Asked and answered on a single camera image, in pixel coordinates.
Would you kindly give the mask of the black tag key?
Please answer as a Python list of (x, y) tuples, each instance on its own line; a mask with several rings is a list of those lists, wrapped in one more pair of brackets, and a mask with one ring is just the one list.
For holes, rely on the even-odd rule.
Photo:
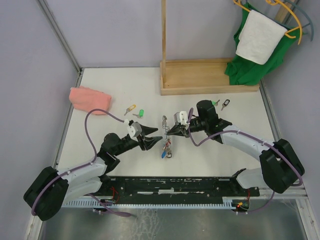
[(230, 103), (230, 100), (229, 99), (226, 99), (223, 104), (221, 105), (221, 111), (228, 106), (228, 104)]

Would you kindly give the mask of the green cloth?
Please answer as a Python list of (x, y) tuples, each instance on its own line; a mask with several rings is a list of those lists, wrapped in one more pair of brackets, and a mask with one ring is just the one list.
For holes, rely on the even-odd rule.
[[(254, 10), (259, 12), (249, 3), (245, 3), (244, 7), (250, 11)], [(239, 28), (233, 36), (236, 49), (239, 43), (239, 35), (244, 27), (250, 11), (246, 11), (245, 9), (242, 11), (242, 19)], [(263, 65), (254, 63), (235, 54), (235, 57), (232, 59), (232, 61), (227, 63), (225, 69), (225, 74), (229, 77), (229, 84), (246, 86), (257, 85), (265, 75), (269, 74), (283, 63), (286, 52), (289, 50), (292, 44), (299, 40), (300, 30), (295, 29), (294, 31), (290, 32), (289, 35), (293, 38), (289, 38), (288, 36), (284, 35), (274, 49), (268, 61)]]

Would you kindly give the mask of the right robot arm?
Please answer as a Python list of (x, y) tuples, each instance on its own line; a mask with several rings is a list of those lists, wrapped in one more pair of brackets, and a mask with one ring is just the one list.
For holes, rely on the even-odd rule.
[(168, 136), (192, 138), (192, 133), (204, 132), (207, 137), (195, 146), (208, 140), (234, 147), (256, 159), (260, 166), (255, 169), (238, 170), (229, 183), (231, 193), (242, 195), (250, 188), (268, 187), (278, 194), (290, 187), (300, 187), (305, 169), (292, 145), (285, 139), (264, 140), (240, 130), (231, 122), (220, 118), (211, 100), (201, 100), (193, 110), (174, 114), (174, 126)]

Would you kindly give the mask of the metal keyring plate with keys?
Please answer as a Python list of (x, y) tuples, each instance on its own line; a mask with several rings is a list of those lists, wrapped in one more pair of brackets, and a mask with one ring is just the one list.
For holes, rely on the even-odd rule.
[(172, 149), (171, 149), (172, 141), (171, 141), (171, 138), (168, 136), (170, 127), (168, 126), (168, 118), (165, 115), (162, 116), (161, 126), (162, 126), (162, 129), (164, 130), (164, 144), (162, 148), (161, 158), (170, 159), (173, 156)]

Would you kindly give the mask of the wooden rack stand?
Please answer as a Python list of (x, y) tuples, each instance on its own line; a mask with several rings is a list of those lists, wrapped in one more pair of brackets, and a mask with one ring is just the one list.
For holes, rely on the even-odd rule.
[(166, 1), (161, 1), (162, 60), (160, 62), (160, 94), (224, 94), (250, 93), (259, 90), (258, 84), (230, 85), (225, 75), (230, 58), (166, 59)]

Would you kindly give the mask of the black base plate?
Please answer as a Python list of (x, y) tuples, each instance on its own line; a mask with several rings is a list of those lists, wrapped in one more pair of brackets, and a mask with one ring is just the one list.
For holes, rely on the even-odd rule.
[(93, 194), (114, 197), (117, 204), (221, 204), (223, 197), (258, 197), (258, 187), (242, 188), (233, 177), (109, 176)]

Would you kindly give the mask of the metal corner frame post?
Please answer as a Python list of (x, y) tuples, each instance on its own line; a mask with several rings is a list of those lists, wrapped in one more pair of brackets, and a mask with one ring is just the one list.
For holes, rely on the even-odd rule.
[(43, 12), (45, 18), (47, 19), (50, 27), (52, 28), (57, 40), (59, 41), (62, 49), (66, 53), (68, 59), (71, 61), (75, 70), (80, 73), (82, 71), (82, 67), (78, 63), (75, 55), (73, 54), (72, 49), (70, 48), (67, 39), (65, 38), (62, 30), (60, 29), (55, 16), (46, 0), (36, 0), (38, 6), (40, 7), (41, 11)]

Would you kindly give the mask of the grey-green hanger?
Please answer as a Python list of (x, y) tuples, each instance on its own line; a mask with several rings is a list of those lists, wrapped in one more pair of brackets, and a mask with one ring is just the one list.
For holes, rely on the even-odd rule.
[(314, 40), (315, 35), (314, 24), (309, 15), (300, 7), (300, 0), (285, 0), (285, 2), (292, 5), (295, 9), (300, 11), (300, 13), (306, 18), (307, 24), (303, 25), (302, 28), (310, 27), (310, 42), (312, 42)]

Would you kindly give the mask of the yellow tag key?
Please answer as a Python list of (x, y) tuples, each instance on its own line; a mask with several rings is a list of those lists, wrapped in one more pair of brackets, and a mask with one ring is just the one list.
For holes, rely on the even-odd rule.
[(131, 112), (132, 110), (134, 110), (137, 106), (135, 104), (132, 104), (131, 106), (129, 106), (124, 113), (124, 116), (126, 116), (129, 112)]

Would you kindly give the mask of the green tag key right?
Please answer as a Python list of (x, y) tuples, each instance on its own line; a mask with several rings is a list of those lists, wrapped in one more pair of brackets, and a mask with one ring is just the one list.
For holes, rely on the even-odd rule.
[(212, 104), (213, 104), (214, 106), (218, 106), (218, 105), (219, 105), (219, 102), (220, 102), (220, 100), (212, 101)]

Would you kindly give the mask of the green tag key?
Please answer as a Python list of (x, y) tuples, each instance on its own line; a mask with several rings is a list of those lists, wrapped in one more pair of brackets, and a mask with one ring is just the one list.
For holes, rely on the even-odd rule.
[(144, 116), (144, 110), (140, 109), (138, 114), (133, 113), (132, 115), (137, 117), (138, 119), (142, 119)]
[(218, 106), (218, 105), (219, 105), (219, 102), (220, 102), (220, 100), (212, 101), (212, 104), (213, 104), (214, 106)]

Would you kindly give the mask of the white towel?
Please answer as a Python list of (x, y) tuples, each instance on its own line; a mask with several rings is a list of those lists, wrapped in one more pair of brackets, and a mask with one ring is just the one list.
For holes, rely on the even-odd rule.
[(265, 15), (250, 10), (239, 34), (235, 54), (259, 65), (271, 57), (287, 29)]

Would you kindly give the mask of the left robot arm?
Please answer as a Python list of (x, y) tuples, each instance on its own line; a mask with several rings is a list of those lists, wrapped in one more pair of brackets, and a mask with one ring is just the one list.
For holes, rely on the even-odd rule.
[(122, 138), (116, 133), (107, 134), (92, 159), (62, 170), (44, 168), (23, 195), (31, 214), (47, 221), (69, 201), (96, 192), (106, 195), (111, 183), (103, 177), (120, 163), (118, 156), (136, 147), (150, 150), (162, 140), (161, 136), (151, 136), (156, 131), (157, 128), (134, 122)]

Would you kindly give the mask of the green tag key left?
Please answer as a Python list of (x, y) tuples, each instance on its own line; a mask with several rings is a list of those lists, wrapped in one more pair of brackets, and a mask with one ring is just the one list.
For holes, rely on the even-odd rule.
[(137, 117), (138, 119), (142, 119), (144, 116), (144, 110), (140, 109), (138, 114), (133, 113), (132, 115)]

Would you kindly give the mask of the pink folded towel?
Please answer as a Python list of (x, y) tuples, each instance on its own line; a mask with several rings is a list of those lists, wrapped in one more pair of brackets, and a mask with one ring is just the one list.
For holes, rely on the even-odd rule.
[(69, 100), (74, 109), (88, 113), (93, 109), (108, 111), (112, 96), (98, 90), (79, 86), (70, 88)]

